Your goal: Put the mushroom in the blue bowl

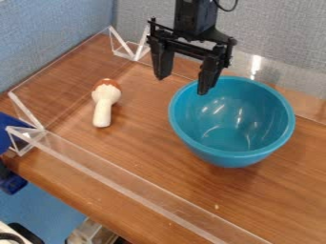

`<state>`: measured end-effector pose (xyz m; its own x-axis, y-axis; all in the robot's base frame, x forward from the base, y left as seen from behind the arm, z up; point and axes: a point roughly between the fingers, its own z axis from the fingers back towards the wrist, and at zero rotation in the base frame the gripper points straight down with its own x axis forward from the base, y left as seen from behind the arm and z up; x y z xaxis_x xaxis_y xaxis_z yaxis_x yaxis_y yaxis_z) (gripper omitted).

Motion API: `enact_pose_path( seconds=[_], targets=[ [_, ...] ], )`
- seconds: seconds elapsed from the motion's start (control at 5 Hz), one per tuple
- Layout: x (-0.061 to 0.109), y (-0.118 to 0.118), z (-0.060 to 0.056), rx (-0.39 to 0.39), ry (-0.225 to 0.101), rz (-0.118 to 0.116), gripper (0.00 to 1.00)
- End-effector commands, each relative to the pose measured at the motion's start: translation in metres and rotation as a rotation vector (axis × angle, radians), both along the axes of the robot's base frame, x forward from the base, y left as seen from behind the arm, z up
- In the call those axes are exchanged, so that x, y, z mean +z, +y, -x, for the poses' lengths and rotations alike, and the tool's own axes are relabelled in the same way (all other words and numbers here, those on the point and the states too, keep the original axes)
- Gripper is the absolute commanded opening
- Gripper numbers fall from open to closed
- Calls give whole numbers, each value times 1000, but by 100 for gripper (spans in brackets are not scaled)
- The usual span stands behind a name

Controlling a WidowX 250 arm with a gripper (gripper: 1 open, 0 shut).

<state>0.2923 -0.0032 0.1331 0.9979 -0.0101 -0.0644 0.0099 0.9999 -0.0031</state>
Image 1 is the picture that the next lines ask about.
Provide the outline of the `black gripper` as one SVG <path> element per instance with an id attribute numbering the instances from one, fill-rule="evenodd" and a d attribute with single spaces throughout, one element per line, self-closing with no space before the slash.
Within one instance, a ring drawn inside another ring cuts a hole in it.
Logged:
<path id="1" fill-rule="evenodd" d="M 176 0 L 173 26 L 165 27 L 152 17 L 148 44 L 155 77 L 163 80 L 172 73 L 175 53 L 203 59 L 197 94 L 215 87 L 221 69 L 231 64 L 236 40 L 215 28 L 219 0 Z"/>

